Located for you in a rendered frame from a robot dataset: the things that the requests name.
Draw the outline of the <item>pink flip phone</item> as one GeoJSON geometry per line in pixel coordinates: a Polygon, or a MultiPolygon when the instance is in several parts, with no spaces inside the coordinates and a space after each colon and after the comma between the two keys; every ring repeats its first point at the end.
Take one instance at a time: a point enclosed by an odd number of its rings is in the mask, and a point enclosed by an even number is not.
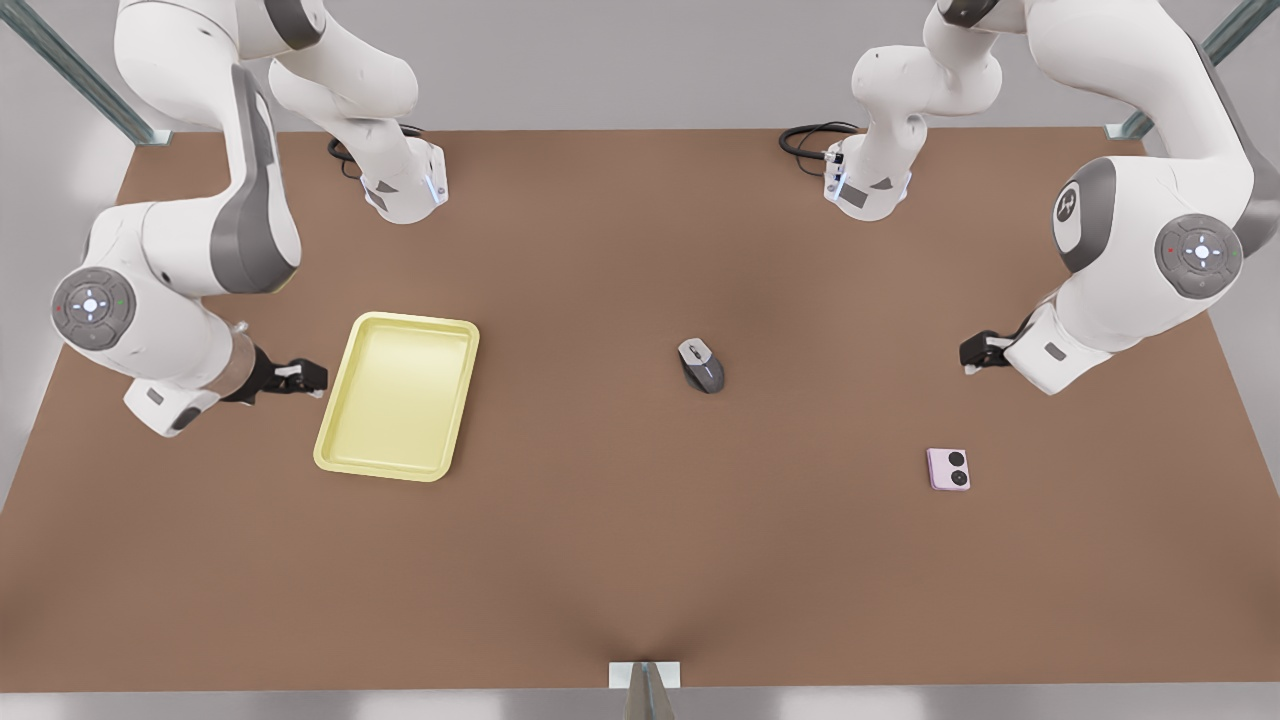
{"type": "Polygon", "coordinates": [[[925,451],[931,487],[940,491],[965,491],[972,487],[968,455],[963,448],[925,451]]]}

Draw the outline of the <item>grey computer mouse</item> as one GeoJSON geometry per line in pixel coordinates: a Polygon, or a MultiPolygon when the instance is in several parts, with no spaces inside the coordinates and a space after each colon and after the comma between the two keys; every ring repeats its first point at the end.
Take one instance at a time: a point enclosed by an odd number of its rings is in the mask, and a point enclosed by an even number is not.
{"type": "Polygon", "coordinates": [[[701,338],[685,340],[678,346],[686,382],[699,392],[719,393],[724,388],[724,369],[721,360],[701,338]]]}

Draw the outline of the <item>silver frame post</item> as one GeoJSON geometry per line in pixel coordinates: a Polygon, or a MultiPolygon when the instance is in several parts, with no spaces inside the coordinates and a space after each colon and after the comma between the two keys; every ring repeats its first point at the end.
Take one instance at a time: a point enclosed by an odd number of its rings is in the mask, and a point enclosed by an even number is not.
{"type": "Polygon", "coordinates": [[[668,689],[680,688],[676,661],[609,662],[611,689],[626,689],[623,720],[676,720],[668,689]]]}
{"type": "Polygon", "coordinates": [[[169,129],[155,129],[26,1],[0,0],[0,20],[136,146],[166,146],[169,129]]]}
{"type": "Polygon", "coordinates": [[[1100,91],[1133,105],[1135,113],[1120,124],[1106,126],[1107,137],[1142,140],[1155,129],[1170,152],[1185,151],[1189,158],[1212,152],[1216,132],[1234,138],[1230,102],[1215,86],[1216,65],[1280,12],[1280,0],[1239,0],[1204,42],[1166,20],[1153,5],[1115,8],[1132,14],[1123,18],[1121,29],[1106,31],[1106,38],[1120,38],[1129,31],[1134,36],[1105,49],[1102,60],[1116,64],[1116,85],[1100,91]]]}

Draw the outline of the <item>yellow rectangular tray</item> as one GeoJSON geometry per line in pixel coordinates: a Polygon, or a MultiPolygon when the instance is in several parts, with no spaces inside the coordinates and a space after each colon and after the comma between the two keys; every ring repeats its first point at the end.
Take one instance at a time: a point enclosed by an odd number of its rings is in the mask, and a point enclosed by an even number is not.
{"type": "Polygon", "coordinates": [[[365,313],[352,327],[315,464],[387,479],[435,482],[451,468],[480,333],[465,320],[365,313]]]}

